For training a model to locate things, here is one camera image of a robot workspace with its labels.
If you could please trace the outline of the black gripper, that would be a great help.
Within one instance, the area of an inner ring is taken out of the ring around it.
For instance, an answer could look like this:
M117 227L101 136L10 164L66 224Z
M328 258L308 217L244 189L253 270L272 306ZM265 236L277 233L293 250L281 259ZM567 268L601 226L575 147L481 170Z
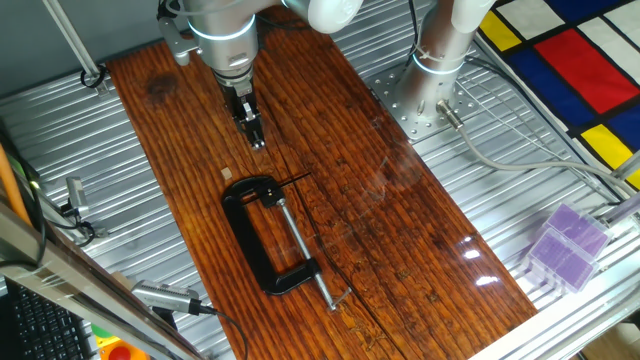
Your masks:
M247 137L254 149L263 148L265 139L262 118L253 88L253 76L231 78L219 75L218 84L238 130Z

